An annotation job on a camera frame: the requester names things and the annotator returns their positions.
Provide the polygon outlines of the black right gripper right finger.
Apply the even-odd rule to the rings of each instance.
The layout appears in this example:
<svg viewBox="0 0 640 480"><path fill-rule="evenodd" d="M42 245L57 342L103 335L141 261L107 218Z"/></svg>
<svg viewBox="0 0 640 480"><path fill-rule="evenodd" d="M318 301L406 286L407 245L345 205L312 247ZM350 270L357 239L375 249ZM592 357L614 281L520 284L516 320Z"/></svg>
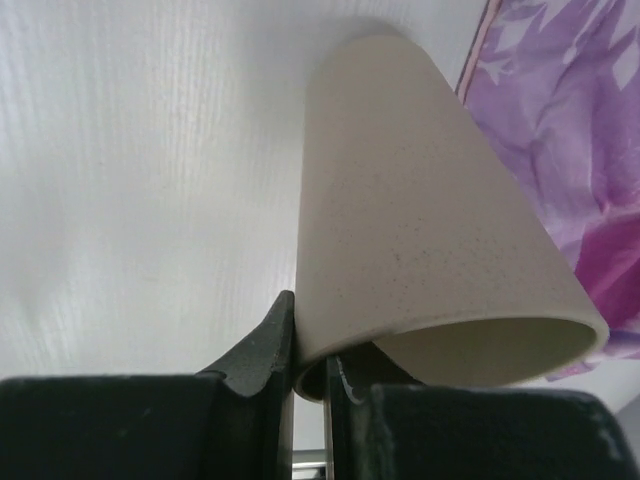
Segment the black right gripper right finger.
<svg viewBox="0 0 640 480"><path fill-rule="evenodd" d="M582 392L377 383L326 362L331 479L625 479L628 443Z"/></svg>

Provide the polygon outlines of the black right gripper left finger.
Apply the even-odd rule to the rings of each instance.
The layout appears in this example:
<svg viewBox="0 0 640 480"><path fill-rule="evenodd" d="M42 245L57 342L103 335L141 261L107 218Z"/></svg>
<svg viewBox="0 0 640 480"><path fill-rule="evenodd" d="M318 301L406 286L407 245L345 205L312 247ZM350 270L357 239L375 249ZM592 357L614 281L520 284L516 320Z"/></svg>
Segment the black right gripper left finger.
<svg viewBox="0 0 640 480"><path fill-rule="evenodd" d="M188 375L1 384L5 479L288 479L294 296Z"/></svg>

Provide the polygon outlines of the cream beige cup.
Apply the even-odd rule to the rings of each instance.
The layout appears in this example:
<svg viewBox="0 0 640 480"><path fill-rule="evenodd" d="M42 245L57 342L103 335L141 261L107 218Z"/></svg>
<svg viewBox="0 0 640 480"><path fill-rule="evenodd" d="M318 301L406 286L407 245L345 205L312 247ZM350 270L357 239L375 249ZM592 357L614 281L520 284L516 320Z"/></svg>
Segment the cream beige cup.
<svg viewBox="0 0 640 480"><path fill-rule="evenodd" d="M296 390L327 357L457 387L526 382L609 329L510 172L418 45L335 49L305 100Z"/></svg>

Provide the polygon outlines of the purple Elsa placemat cloth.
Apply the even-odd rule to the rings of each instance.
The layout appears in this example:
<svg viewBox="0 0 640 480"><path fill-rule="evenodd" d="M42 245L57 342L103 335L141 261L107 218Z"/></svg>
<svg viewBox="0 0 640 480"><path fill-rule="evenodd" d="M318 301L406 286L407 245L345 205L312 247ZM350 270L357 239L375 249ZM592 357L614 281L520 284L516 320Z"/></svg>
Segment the purple Elsa placemat cloth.
<svg viewBox="0 0 640 480"><path fill-rule="evenodd" d="M639 356L639 5L492 1L459 95L609 326L574 376Z"/></svg>

